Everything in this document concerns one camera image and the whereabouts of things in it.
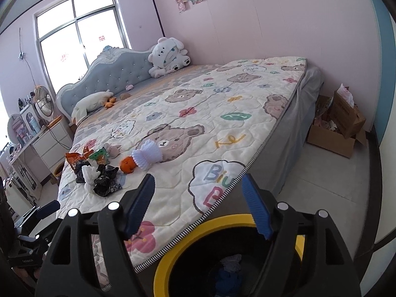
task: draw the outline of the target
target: window frame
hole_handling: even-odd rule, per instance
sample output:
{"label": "window frame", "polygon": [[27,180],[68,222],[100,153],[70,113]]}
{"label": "window frame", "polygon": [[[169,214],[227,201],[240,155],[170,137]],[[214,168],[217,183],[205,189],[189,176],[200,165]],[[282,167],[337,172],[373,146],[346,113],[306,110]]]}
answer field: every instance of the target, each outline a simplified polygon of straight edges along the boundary
{"label": "window frame", "polygon": [[[44,14],[45,12],[51,10],[52,8],[54,8],[54,7],[60,5],[60,4],[64,3],[64,2],[66,2],[66,1],[68,1],[68,0],[61,0],[61,1],[57,2],[56,4],[52,5],[51,7],[46,8],[42,12],[37,13],[37,14],[34,15],[35,36],[36,36],[36,45],[37,45],[38,55],[39,55],[39,59],[40,59],[40,62],[41,62],[41,66],[42,66],[43,71],[44,71],[44,75],[45,75],[46,80],[48,82],[48,85],[50,86],[50,89],[54,93],[54,95],[56,95],[57,93],[55,92],[55,89],[53,88],[50,75],[48,74],[47,64],[46,64],[46,61],[45,61],[45,58],[44,58],[44,54],[43,54],[43,50],[42,50],[42,47],[41,47],[41,42],[43,40],[45,40],[46,38],[50,37],[54,33],[62,30],[63,28],[65,28],[65,27],[67,27],[69,25],[72,25],[74,23],[74,25],[76,26],[76,30],[77,30],[78,41],[80,42],[80,45],[84,46],[83,43],[82,43],[81,35],[80,35],[80,29],[78,28],[78,22],[80,20],[92,17],[92,16],[94,16],[96,14],[99,14],[99,13],[102,13],[102,12],[105,12],[105,11],[109,11],[109,10],[113,10],[114,17],[116,19],[116,23],[117,23],[117,27],[118,27],[118,31],[120,33],[122,44],[123,44],[124,48],[128,48],[127,38],[126,38],[126,35],[124,33],[124,30],[123,30],[123,25],[122,25],[120,16],[118,14],[119,13],[119,10],[118,10],[119,8],[118,8],[118,5],[116,3],[116,0],[113,0],[113,4],[111,4],[111,5],[104,6],[102,8],[96,9],[94,11],[88,12],[88,13],[83,14],[83,15],[78,16],[78,17],[76,16],[76,8],[74,6],[74,0],[71,0],[72,1],[72,7],[73,7],[74,19],[72,19],[72,20],[70,20],[70,21],[68,21],[68,22],[66,22],[66,23],[64,23],[62,25],[59,25],[58,27],[56,27],[55,29],[53,29],[50,32],[46,33],[45,35],[43,35],[40,38],[39,37],[39,33],[38,33],[37,18],[40,15]],[[83,56],[84,56],[84,60],[85,60],[86,66],[87,66],[87,70],[88,70],[90,68],[90,63],[88,61],[88,58],[87,58],[85,50],[83,51]]]}

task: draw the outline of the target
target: crumpled black bag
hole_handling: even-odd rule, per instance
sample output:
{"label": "crumpled black bag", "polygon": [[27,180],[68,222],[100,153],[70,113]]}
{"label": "crumpled black bag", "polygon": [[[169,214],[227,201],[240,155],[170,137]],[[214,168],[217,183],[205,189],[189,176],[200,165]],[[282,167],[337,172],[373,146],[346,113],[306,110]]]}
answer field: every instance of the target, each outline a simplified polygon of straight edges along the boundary
{"label": "crumpled black bag", "polygon": [[91,166],[91,164],[86,159],[81,159],[76,162],[74,173],[77,175],[76,183],[85,183],[84,176],[82,175],[82,167],[84,165]]}
{"label": "crumpled black bag", "polygon": [[118,167],[99,164],[96,170],[100,172],[100,175],[94,180],[94,192],[97,195],[106,197],[121,188],[121,185],[115,180]]}

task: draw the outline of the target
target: white round joint cap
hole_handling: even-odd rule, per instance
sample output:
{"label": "white round joint cap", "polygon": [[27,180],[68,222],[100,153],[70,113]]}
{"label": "white round joint cap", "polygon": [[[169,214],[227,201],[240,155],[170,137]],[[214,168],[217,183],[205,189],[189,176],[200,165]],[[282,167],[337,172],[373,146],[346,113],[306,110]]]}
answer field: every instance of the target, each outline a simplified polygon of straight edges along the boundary
{"label": "white round joint cap", "polygon": [[69,212],[67,213],[67,215],[68,215],[69,217],[74,217],[74,216],[77,215],[77,213],[78,213],[78,210],[77,210],[77,209],[70,209]]}
{"label": "white round joint cap", "polygon": [[278,203],[278,209],[286,211],[289,208],[288,204],[286,202],[279,202]]}
{"label": "white round joint cap", "polygon": [[120,204],[118,202],[111,202],[111,203],[108,204],[107,207],[108,207],[109,210],[114,211],[114,210],[117,210],[120,207]]}
{"label": "white round joint cap", "polygon": [[329,214],[327,213],[326,210],[319,210],[319,216],[322,218],[327,218]]}

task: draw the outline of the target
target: quilted blanket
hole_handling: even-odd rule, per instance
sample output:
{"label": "quilted blanket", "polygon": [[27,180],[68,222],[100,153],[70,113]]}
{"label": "quilted blanket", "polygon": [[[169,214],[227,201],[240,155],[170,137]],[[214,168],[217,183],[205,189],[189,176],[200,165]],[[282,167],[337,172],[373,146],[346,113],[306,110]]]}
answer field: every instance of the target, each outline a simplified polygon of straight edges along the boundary
{"label": "quilted blanket", "polygon": [[[111,109],[104,111],[101,126],[85,123],[95,132],[76,135],[71,151],[82,152],[85,145],[121,145],[121,154],[110,162],[113,166],[146,139],[162,151],[163,160],[148,171],[156,180],[154,197],[139,232],[125,242],[138,271],[201,223],[232,190],[276,128],[305,68],[306,59],[299,57],[233,61],[165,90],[110,122],[105,116],[112,115]],[[120,172],[122,189],[102,198],[76,184],[66,166],[58,216],[73,207],[86,213],[119,201],[146,173],[139,168],[127,175]],[[97,237],[94,251],[103,284],[106,272]]]}

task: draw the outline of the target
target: headboard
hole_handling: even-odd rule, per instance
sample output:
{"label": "headboard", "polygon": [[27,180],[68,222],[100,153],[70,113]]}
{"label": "headboard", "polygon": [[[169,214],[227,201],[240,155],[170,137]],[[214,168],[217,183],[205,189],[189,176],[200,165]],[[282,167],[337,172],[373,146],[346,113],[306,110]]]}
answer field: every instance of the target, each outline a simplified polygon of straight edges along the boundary
{"label": "headboard", "polygon": [[80,81],[67,84],[59,90],[56,105],[70,121],[74,106],[84,97],[108,89],[118,94],[127,85],[136,85],[151,78],[150,53],[127,48],[106,49],[98,55]]}

